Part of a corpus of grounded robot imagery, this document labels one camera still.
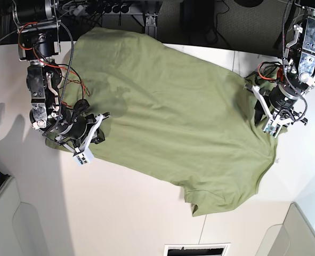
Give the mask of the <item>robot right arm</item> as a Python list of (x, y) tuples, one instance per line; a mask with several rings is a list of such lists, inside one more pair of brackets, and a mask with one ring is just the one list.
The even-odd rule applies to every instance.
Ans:
[(34, 130), (73, 153), (105, 140), (101, 122), (109, 117), (89, 114), (90, 96), (71, 63), (58, 64), (61, 52), (58, 1), (13, 1), (13, 20), (17, 27), (19, 59), (28, 61), (27, 88), (31, 94), (30, 121)]

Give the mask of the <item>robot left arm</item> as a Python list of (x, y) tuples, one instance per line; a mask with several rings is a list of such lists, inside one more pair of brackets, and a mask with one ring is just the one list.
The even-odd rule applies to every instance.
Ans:
[(283, 127), (308, 122), (294, 104), (315, 87), (315, 1), (288, 1), (275, 45), (281, 61), (262, 62), (245, 84), (257, 99), (254, 123), (265, 118), (263, 132), (274, 137)]

